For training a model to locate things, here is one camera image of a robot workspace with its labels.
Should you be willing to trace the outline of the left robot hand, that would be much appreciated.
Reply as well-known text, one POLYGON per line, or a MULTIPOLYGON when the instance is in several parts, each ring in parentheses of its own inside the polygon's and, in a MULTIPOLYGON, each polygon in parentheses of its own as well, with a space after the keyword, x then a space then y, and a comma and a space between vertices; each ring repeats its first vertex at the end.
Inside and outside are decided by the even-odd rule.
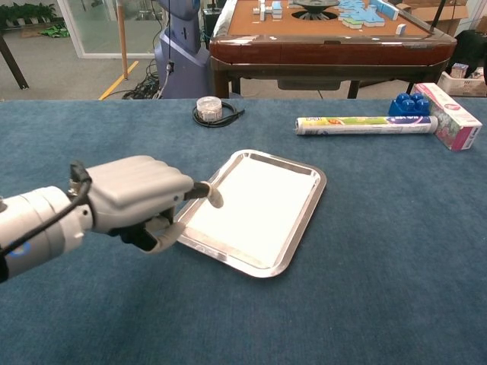
POLYGON ((158 253, 179 239, 185 225, 174 220, 176 206, 207 198, 224 205, 211 183, 195 181, 177 168, 146 155, 123 158, 88 168, 92 185, 88 201, 92 230, 119 236, 145 253, 158 253))

